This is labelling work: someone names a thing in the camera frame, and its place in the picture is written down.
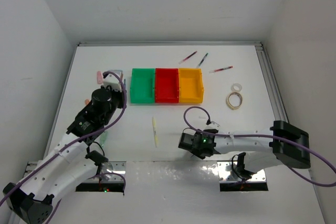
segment gray wall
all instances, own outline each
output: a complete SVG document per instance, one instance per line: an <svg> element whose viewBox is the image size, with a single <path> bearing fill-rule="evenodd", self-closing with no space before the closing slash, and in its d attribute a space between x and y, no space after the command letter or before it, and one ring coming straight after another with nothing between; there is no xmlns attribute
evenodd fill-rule
<svg viewBox="0 0 336 224"><path fill-rule="evenodd" d="M44 0L0 0L0 188L43 157L73 53ZM0 208L0 223L9 209Z"/></svg>
<svg viewBox="0 0 336 224"><path fill-rule="evenodd" d="M310 147L336 164L336 0L285 0L267 50L290 122L307 130ZM312 158L315 179L336 180ZM318 188L328 223L336 223L336 188Z"/></svg>
<svg viewBox="0 0 336 224"><path fill-rule="evenodd" d="M72 42L263 40L282 0L46 0Z"/></svg>

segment orange object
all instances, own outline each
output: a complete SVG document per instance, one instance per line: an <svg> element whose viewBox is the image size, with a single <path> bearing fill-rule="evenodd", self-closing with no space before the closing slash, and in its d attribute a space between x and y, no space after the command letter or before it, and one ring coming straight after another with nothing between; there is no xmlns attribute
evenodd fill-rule
<svg viewBox="0 0 336 224"><path fill-rule="evenodd" d="M204 87L199 68L179 68L180 103L202 103Z"/></svg>

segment pink object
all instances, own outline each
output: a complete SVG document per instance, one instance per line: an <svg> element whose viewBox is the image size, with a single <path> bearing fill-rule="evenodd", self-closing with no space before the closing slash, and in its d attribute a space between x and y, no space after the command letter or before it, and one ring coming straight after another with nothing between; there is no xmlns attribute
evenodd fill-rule
<svg viewBox="0 0 336 224"><path fill-rule="evenodd" d="M97 72L97 83L103 84L103 75L100 71Z"/></svg>

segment robotic arm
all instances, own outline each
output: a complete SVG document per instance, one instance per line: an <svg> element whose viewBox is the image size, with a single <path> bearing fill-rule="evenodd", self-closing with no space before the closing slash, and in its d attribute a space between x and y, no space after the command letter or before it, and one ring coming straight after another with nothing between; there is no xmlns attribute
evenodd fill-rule
<svg viewBox="0 0 336 224"><path fill-rule="evenodd" d="M242 152L238 154L235 172L243 179L250 179L253 174L262 169L281 164L291 168L310 168L309 153L298 147L265 137L233 137L234 135L256 133L284 137L309 148L308 133L284 121L274 121L273 126L269 129L250 133L223 133L219 131L217 123L207 122L207 127L202 133L196 132L194 135L182 133L179 148L187 150L201 159L214 154ZM215 134L227 135L228 137L216 136Z"/></svg>
<svg viewBox="0 0 336 224"><path fill-rule="evenodd" d="M62 140L35 170L50 162L50 159L52 162L8 197L10 209L26 223L43 223L51 214L53 204L84 180L100 174L102 167L107 165L108 159L97 151L90 151L90 145L100 135L91 133L103 129L116 109L124 107L125 94L110 77L112 75L105 76L103 86L94 90L90 103L78 113ZM84 138L67 146L79 137ZM9 183L3 190L4 195L15 186Z"/></svg>

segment white table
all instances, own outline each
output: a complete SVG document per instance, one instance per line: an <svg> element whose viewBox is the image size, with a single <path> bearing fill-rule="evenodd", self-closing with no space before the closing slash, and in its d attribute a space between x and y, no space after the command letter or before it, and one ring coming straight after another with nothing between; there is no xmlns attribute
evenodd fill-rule
<svg viewBox="0 0 336 224"><path fill-rule="evenodd" d="M178 64L196 50L191 59ZM265 65L262 72L260 51L257 55L254 45L85 45L78 47L74 56L47 151L61 139L84 100L99 88L98 70L122 69L129 95L132 68L194 68L207 52L201 66L205 90L202 107L212 120L224 131L270 127L275 106L279 110L281 105L271 104L277 98L269 96L266 86L269 88L270 82L264 80ZM208 73L227 66L234 67ZM244 102L236 111L225 104L233 83L243 86ZM186 127L183 112L188 107L133 105L128 96L128 108L109 130L104 147L109 160L127 162L125 196L72 193L63 199L51 223L324 223L313 186L284 166L266 170L269 191L220 193L215 160L228 160L232 153L196 162L191 161L190 153L177 148ZM152 116L157 123L158 148L154 145ZM202 129L206 122L203 116L196 110L188 118ZM309 176L307 170L302 173Z"/></svg>

